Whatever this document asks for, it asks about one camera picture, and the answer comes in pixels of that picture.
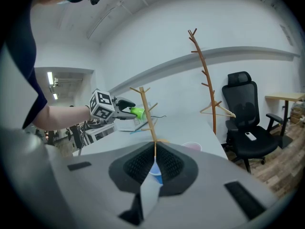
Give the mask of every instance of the chair headrest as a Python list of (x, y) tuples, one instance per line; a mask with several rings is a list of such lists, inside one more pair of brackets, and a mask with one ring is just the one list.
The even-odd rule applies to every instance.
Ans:
[(228, 86), (241, 86), (249, 84), (252, 81), (251, 76), (246, 71), (240, 71), (228, 74)]

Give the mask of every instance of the black wire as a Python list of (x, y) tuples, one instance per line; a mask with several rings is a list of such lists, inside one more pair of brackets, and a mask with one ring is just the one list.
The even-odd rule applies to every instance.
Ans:
[(163, 117), (167, 117), (166, 115), (163, 115), (161, 117), (155, 116), (155, 118), (163, 118)]
[(86, 121), (84, 121), (83, 128), (82, 128), (81, 148), (78, 151), (78, 156), (81, 156), (81, 150), (82, 150), (82, 146), (84, 143), (85, 131), (86, 131)]

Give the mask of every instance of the coat hanger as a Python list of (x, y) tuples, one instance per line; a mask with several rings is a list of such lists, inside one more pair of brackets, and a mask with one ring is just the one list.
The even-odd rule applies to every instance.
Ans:
[[(234, 118), (236, 118), (236, 115), (235, 115), (234, 113), (232, 113), (231, 111), (229, 111), (229, 110), (227, 110), (226, 108), (221, 107), (221, 106), (219, 105), (221, 102), (222, 102), (222, 101), (219, 101), (219, 102), (214, 101), (215, 106), (218, 107), (218, 108), (220, 108), (220, 109), (222, 109), (222, 110), (225, 111), (227, 114), (216, 114), (216, 115), (228, 116), (228, 117), (234, 117)], [(212, 107), (212, 102), (210, 102), (210, 104), (209, 104), (207, 107), (205, 107), (204, 109), (202, 109), (202, 110), (200, 111), (200, 113), (212, 115), (211, 113), (204, 113), (205, 110), (207, 110), (207, 109), (209, 109), (209, 108), (211, 108), (211, 107)]]

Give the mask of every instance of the ceiling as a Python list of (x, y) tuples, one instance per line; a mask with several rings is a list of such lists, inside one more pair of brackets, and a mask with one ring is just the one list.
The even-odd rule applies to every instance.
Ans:
[(59, 30), (81, 34), (102, 43), (120, 24), (136, 12), (160, 0), (100, 0), (92, 6), (88, 0), (79, 3), (37, 5), (32, 10), (32, 23), (43, 21)]
[[(50, 89), (47, 76), (48, 71), (50, 70), (44, 68), (35, 68), (37, 82), (41, 87), (44, 96), (48, 100), (49, 105), (59, 101), (73, 101), (73, 98), (82, 83), (84, 74), (52, 71), (53, 80), (58, 78), (59, 83), (58, 86)], [(57, 94), (58, 100), (54, 99), (53, 93)]]

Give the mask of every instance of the wooden tree branch stand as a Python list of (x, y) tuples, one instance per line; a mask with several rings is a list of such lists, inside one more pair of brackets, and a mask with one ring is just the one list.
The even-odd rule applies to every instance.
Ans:
[(149, 125), (149, 128), (147, 128), (147, 129), (141, 129), (141, 130), (142, 130), (142, 131), (148, 131), (148, 130), (150, 130), (150, 132), (151, 132), (151, 134), (152, 134), (153, 141), (154, 141), (154, 156), (156, 157), (156, 156), (157, 156), (157, 142), (168, 142), (168, 141), (165, 140), (165, 139), (157, 139), (156, 132), (154, 131), (154, 126), (156, 125), (157, 121), (156, 121), (155, 123), (153, 123), (150, 111), (151, 111), (158, 103), (154, 104), (151, 108), (148, 107), (147, 99), (146, 99), (145, 93), (146, 93), (150, 88), (148, 88), (146, 91), (144, 90), (144, 88), (143, 88), (142, 86), (140, 87), (140, 90), (139, 90), (139, 91), (138, 91), (137, 89), (132, 88), (132, 87), (130, 87), (130, 89), (136, 91), (137, 93), (139, 93), (139, 94), (141, 95), (142, 102), (143, 102), (143, 106), (144, 106), (144, 110), (145, 110), (146, 117), (147, 117), (147, 122), (148, 122), (148, 125)]
[(198, 43), (197, 43), (197, 41), (194, 37), (196, 31), (197, 31), (197, 28), (194, 30), (193, 33), (190, 30), (188, 30), (188, 32), (190, 34), (189, 39), (195, 44), (195, 47), (196, 47), (197, 51), (192, 51), (192, 52), (197, 52), (199, 54), (199, 57), (200, 57), (200, 60), (201, 60), (201, 63), (203, 65), (203, 69), (204, 69), (202, 71), (202, 73), (205, 74), (206, 79), (208, 81), (208, 84), (202, 83), (202, 85), (207, 86), (209, 88), (209, 91), (210, 91), (211, 103), (212, 103), (212, 115), (213, 115), (213, 131), (216, 134), (216, 109), (215, 109), (216, 104), (215, 104), (215, 100), (214, 100), (214, 91), (213, 91), (212, 82), (211, 82), (211, 78), (210, 78), (210, 75), (209, 75), (208, 67), (206, 66), (206, 63), (205, 63), (204, 57), (202, 55), (202, 52), (200, 50), (200, 47), (199, 47), (199, 45), (198, 45)]

